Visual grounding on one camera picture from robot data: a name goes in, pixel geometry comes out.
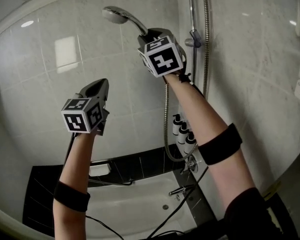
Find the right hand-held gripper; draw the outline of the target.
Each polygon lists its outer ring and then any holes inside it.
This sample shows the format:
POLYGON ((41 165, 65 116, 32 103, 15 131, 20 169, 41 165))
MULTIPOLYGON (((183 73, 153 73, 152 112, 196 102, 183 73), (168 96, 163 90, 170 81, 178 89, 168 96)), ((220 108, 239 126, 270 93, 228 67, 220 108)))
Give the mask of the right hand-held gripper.
POLYGON ((186 68, 186 54, 169 29, 149 28, 148 34, 140 34, 137 41, 137 51, 154 77, 163 77, 186 68))

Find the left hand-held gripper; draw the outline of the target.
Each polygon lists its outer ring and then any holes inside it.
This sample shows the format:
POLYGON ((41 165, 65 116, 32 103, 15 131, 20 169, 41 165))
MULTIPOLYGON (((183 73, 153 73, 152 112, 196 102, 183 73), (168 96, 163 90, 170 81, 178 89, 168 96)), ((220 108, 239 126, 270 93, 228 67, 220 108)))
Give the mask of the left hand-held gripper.
POLYGON ((109 86, 106 78, 96 80, 66 101, 61 115, 70 133, 95 133, 99 136, 104 134, 109 115, 106 110, 109 86))

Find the small grey metal part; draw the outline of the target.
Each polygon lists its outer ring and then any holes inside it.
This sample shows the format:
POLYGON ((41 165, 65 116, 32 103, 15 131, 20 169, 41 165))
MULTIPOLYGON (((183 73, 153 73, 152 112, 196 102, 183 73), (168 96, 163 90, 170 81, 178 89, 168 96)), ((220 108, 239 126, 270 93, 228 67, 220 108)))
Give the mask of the small grey metal part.
POLYGON ((137 29, 139 30, 142 36, 146 36, 148 34, 148 29, 140 20, 138 20, 130 12, 120 7, 105 6, 102 9, 102 16, 108 21, 118 25, 122 25, 130 21, 132 24, 134 24, 137 27, 137 29))

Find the person's left forearm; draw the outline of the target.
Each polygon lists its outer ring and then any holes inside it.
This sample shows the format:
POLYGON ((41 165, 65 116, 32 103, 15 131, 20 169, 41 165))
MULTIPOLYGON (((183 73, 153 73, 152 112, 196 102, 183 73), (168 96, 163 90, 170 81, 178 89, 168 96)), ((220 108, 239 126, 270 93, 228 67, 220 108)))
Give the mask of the person's left forearm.
MULTIPOLYGON (((84 194, 88 190, 95 136, 82 133, 75 138, 59 178, 60 182, 84 194)), ((53 218, 55 240, 86 240, 86 212, 72 210, 54 199, 53 218)))

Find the person's right forearm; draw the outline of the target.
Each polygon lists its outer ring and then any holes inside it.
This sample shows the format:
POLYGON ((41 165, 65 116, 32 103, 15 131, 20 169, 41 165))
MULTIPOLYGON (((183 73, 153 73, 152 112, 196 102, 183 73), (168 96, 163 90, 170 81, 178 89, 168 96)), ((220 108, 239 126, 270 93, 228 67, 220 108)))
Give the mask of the person's right forearm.
MULTIPOLYGON (((218 113, 190 83, 181 82, 174 74, 167 74, 164 78, 182 106, 199 146, 211 141, 228 128, 218 113)), ((210 165, 208 170, 225 207, 228 207, 242 192, 255 187, 241 149, 227 159, 210 165)))

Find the thin dark wrist tie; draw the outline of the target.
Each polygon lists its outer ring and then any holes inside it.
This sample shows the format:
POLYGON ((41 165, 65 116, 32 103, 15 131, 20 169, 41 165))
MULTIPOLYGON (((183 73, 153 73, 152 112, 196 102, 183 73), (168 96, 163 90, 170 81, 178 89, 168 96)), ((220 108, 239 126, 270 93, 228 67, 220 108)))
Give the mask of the thin dark wrist tie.
POLYGON ((192 84, 191 73, 181 73, 181 74, 178 75, 178 79, 181 83, 190 83, 190 84, 192 84))

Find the white soap dish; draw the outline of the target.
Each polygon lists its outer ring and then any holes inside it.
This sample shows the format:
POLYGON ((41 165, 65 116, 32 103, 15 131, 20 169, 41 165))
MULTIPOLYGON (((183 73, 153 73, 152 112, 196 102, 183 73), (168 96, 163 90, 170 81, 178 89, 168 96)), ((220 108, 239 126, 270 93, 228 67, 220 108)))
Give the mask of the white soap dish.
POLYGON ((108 163, 91 165, 89 167, 89 176, 90 177, 100 177, 110 174, 111 167, 108 163))

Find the white pump bottle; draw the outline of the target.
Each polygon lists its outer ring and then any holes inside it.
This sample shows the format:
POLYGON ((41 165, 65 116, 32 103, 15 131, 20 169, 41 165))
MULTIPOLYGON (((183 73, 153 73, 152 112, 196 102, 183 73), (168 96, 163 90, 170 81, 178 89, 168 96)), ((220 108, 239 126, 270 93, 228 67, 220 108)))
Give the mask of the white pump bottle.
POLYGON ((191 150, 195 147, 197 141, 195 139, 194 133, 190 131, 185 138, 184 150, 183 152, 187 155, 191 152, 191 150))
POLYGON ((181 145, 185 144, 188 133, 189 133, 188 125, 187 122, 184 121, 182 122, 178 130, 177 142, 181 145))
POLYGON ((179 113, 173 115, 173 122, 172 122, 172 133, 175 136, 179 135, 179 129, 182 126, 182 119, 179 113))

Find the chrome grab bar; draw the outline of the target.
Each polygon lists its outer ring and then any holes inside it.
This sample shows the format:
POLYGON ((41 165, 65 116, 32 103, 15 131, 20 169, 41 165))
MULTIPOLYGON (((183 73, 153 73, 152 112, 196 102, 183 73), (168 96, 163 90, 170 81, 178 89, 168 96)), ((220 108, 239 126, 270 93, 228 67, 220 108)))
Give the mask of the chrome grab bar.
POLYGON ((115 186, 131 186, 134 181, 132 179, 130 179, 129 182, 107 182, 107 181, 100 181, 100 180, 95 180, 95 179, 89 179, 88 180, 89 183, 96 183, 96 184, 104 184, 104 185, 115 185, 115 186))

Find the black elastic armband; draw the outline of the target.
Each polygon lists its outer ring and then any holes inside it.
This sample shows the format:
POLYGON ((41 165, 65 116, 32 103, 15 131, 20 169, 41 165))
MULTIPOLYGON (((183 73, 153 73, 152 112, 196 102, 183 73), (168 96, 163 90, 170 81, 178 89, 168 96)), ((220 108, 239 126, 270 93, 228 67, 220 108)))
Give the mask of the black elastic armband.
POLYGON ((59 181, 54 190, 54 199, 76 212, 86 212, 91 195, 82 193, 59 181))
POLYGON ((200 145, 198 150, 204 162, 211 166, 231 157, 241 148, 242 143, 241 136, 236 126, 232 123, 221 134, 200 145))

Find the chrome shower mixer valve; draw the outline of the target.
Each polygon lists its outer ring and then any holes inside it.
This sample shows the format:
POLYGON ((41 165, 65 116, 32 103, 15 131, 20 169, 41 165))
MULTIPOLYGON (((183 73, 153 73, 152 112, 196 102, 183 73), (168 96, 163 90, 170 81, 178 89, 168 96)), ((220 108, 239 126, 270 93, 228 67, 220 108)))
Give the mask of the chrome shower mixer valve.
POLYGON ((197 163, 196 158, 193 155, 188 157, 188 160, 185 163, 185 168, 194 173, 198 172, 198 163, 197 163))

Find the white bathtub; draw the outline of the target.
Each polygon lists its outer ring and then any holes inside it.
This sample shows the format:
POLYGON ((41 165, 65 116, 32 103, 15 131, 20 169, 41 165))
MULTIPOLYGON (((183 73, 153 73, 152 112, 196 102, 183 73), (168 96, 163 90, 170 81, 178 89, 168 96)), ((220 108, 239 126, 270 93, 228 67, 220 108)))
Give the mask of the white bathtub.
POLYGON ((179 188, 173 172, 137 180, 130 186, 90 187, 85 222, 88 240, 139 240, 146 239, 162 222, 157 231, 180 231, 196 228, 197 224, 186 203, 175 209, 184 199, 183 194, 169 192, 179 188))

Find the chrome bathtub spout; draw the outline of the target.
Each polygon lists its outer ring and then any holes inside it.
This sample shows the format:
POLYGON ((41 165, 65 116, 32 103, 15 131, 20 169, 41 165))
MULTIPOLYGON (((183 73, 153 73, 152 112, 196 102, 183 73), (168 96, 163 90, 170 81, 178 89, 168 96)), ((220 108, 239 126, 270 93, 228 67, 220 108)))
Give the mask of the chrome bathtub spout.
POLYGON ((182 193, 185 193, 187 191, 190 191, 191 189, 193 189, 194 185, 193 184, 189 184, 189 185, 183 185, 183 186, 180 186, 179 188, 173 190, 173 191, 170 191, 168 193, 169 196, 173 196, 173 195, 176 195, 176 194, 182 194, 182 193))

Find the person's dark jacket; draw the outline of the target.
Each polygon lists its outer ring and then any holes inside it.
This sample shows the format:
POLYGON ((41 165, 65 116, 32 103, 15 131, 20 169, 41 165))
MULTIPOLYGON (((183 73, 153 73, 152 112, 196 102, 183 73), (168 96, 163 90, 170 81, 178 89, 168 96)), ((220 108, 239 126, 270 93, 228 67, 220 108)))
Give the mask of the person's dark jacket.
POLYGON ((298 240, 290 227, 280 229, 257 188, 249 188, 234 198, 224 215, 228 240, 298 240))

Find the chrome shower slide rail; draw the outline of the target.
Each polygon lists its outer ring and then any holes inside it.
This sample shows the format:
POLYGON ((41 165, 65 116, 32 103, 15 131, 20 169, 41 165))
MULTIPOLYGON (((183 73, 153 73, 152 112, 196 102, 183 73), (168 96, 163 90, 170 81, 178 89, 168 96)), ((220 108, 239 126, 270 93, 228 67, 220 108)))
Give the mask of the chrome shower slide rail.
MULTIPOLYGON (((194 0, 189 0, 189 14, 190 14, 190 31, 196 29, 196 19, 195 19, 195 6, 194 0)), ((191 65, 191 76, 192 81, 196 80, 197 72, 197 48, 190 47, 192 52, 192 65, 191 65)))

